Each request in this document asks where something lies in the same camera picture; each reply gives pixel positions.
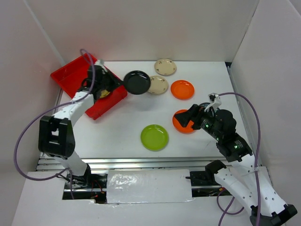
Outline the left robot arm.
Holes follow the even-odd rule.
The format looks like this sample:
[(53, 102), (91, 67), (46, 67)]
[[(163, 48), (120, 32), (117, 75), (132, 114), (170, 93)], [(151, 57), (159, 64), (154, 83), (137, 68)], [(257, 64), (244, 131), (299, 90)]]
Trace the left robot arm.
[(39, 150), (69, 168), (71, 177), (83, 188), (92, 184), (93, 176), (89, 165), (75, 152), (73, 126), (102, 97), (103, 92), (111, 93), (121, 85), (121, 79), (96, 61), (88, 68), (87, 77), (71, 102), (55, 114), (40, 119)]

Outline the yellow brown patterned plate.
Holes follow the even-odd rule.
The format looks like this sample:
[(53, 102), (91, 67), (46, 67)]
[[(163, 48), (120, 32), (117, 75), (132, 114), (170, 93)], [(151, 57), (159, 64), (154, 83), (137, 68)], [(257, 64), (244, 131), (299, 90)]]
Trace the yellow brown patterned plate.
[(111, 93), (111, 92), (108, 91), (108, 90), (106, 90), (106, 89), (102, 90), (102, 91), (100, 92), (99, 99), (102, 99), (102, 98), (107, 97), (110, 93)]

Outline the blue floral patterned plate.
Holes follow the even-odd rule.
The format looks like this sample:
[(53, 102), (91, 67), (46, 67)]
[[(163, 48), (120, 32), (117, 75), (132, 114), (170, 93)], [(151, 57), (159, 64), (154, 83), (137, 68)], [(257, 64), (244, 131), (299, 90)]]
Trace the blue floral patterned plate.
[(217, 111), (219, 111), (219, 107), (214, 103), (205, 102), (201, 104), (202, 107), (205, 108), (205, 111), (208, 112), (211, 116), (214, 116)]

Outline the orange plate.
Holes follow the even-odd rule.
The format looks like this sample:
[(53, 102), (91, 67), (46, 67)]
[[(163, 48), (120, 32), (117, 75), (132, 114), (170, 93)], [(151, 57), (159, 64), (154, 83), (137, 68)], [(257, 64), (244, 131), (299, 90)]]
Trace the orange plate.
[(180, 100), (188, 100), (195, 93), (194, 86), (185, 80), (177, 80), (170, 87), (172, 95)]
[(193, 125), (193, 122), (192, 121), (189, 121), (187, 127), (182, 127), (181, 124), (178, 122), (178, 120), (174, 117), (176, 114), (178, 113), (183, 113), (185, 112), (186, 109), (181, 109), (179, 111), (177, 111), (174, 115), (173, 115), (173, 118), (172, 118), (172, 123), (173, 123), (173, 126), (175, 127), (175, 129), (183, 134), (191, 134), (191, 133), (194, 133), (195, 131), (191, 128), (192, 125)]

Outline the black plate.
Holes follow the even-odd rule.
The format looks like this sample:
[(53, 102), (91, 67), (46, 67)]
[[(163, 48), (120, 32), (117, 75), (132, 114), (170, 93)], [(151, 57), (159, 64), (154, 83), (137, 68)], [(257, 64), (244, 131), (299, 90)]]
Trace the black plate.
[(128, 93), (133, 95), (141, 95), (146, 93), (150, 86), (150, 77), (142, 71), (131, 71), (127, 73), (123, 79), (123, 86)]

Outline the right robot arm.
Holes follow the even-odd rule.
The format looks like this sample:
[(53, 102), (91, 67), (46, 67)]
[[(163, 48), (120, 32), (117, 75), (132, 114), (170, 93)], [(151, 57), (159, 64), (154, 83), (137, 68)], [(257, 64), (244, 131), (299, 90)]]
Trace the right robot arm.
[(206, 112), (194, 104), (189, 110), (174, 115), (182, 127), (192, 122), (193, 130), (202, 129), (216, 141), (216, 147), (240, 175), (237, 179), (221, 161), (205, 167), (205, 180), (220, 184), (244, 207), (254, 226), (281, 226), (298, 211), (274, 190), (262, 169), (255, 167), (255, 155), (248, 143), (236, 132), (236, 120), (228, 110)]

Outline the cream floral plate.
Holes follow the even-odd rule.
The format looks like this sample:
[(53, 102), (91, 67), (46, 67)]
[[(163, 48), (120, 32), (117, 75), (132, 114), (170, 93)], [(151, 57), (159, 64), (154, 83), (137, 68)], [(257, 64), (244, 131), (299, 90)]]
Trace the cream floral plate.
[(167, 80), (159, 75), (150, 77), (150, 87), (148, 92), (154, 95), (161, 95), (168, 90), (169, 84)]
[(154, 69), (160, 75), (169, 76), (176, 72), (177, 66), (174, 61), (164, 58), (155, 62)]

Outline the green plate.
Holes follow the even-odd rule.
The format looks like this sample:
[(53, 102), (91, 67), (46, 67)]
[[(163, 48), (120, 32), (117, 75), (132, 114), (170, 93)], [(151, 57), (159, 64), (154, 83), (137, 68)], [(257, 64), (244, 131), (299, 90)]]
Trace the green plate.
[(164, 149), (169, 141), (169, 134), (166, 129), (160, 125), (152, 124), (146, 126), (140, 134), (142, 145), (153, 152)]

